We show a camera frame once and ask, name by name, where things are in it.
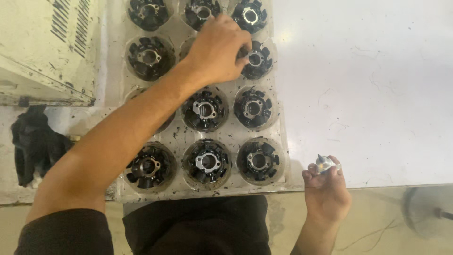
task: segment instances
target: white cabinet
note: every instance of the white cabinet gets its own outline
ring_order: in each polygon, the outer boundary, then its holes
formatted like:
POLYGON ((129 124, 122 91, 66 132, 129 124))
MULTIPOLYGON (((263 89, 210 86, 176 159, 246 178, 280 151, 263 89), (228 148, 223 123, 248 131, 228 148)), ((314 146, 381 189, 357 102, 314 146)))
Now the white cabinet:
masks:
POLYGON ((105 2, 0 3, 0 104, 92 105, 105 2))

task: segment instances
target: forearm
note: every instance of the forearm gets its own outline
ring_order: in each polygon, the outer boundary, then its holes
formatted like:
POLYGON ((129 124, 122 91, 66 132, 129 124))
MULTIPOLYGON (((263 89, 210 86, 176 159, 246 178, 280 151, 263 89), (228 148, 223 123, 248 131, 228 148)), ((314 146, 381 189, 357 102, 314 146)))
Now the forearm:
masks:
POLYGON ((307 216, 291 255, 331 255, 339 223, 323 223, 307 216))
POLYGON ((182 62, 106 117, 49 170, 27 221, 72 208, 104 211, 100 200, 105 189, 168 117, 205 85, 200 77, 182 62))

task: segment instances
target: center hole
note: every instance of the center hole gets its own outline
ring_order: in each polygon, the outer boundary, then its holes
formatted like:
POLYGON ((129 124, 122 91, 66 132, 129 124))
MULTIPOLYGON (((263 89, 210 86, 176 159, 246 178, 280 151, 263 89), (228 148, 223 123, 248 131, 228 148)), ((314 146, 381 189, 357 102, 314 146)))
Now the center hole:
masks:
POLYGON ((155 10, 154 6, 146 5, 146 6, 143 6, 142 12, 143 12, 144 16, 149 16, 149 15, 155 14, 156 10, 155 10))
POLYGON ((251 114, 251 115, 257 115, 260 113, 260 106, 255 103, 255 102, 251 102, 248 106, 247 106, 247 111, 251 114))
POLYGON ((247 11, 246 19, 250 22, 254 22, 256 20, 256 13, 252 10, 247 11))
POLYGON ((154 51, 146 51, 143 53, 143 61, 147 64, 152 64, 156 61, 156 53, 154 51))
POLYGON ((210 116, 212 114, 212 108, 209 104, 204 104, 200 106, 200 114, 203 117, 210 116))
POLYGON ((203 167, 206 169, 211 169, 216 165, 216 158, 212 155, 206 155, 202 159, 201 163, 203 164, 203 167))
POLYGON ((266 158, 261 154, 256 154, 253 156, 253 165, 257 168, 262 168, 266 164, 266 158))
POLYGON ((206 19, 211 15, 211 10, 208 7, 200 7, 197 15, 201 19, 206 19))
POLYGON ((154 172, 155 168, 156 166, 152 160, 145 159, 143 161, 143 171, 145 172, 145 174, 151 174, 152 172, 154 172))
POLYGON ((258 56, 258 54, 252 54, 249 57, 250 64, 252 65, 259 65, 261 63, 261 58, 258 56))

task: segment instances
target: dispensing nozzle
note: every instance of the dispensing nozzle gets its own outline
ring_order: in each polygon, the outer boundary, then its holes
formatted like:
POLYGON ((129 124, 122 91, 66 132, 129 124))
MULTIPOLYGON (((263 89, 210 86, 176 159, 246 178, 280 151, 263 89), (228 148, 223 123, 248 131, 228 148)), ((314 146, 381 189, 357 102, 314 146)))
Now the dispensing nozzle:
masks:
POLYGON ((318 171, 320 173, 323 173, 329 168, 335 166, 335 163, 329 157, 321 156, 318 154, 318 158, 316 159, 316 165, 318 166, 318 171))

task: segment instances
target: black shirt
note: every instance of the black shirt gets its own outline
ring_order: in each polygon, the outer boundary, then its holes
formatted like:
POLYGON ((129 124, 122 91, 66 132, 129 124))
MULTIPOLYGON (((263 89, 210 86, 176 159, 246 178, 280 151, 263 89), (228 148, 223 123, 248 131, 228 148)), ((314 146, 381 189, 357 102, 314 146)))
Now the black shirt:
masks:
MULTIPOLYGON (((270 255, 264 196, 158 201, 123 218, 136 255, 270 255)), ((56 212, 27 224, 15 254, 113 254, 104 214, 56 212)))

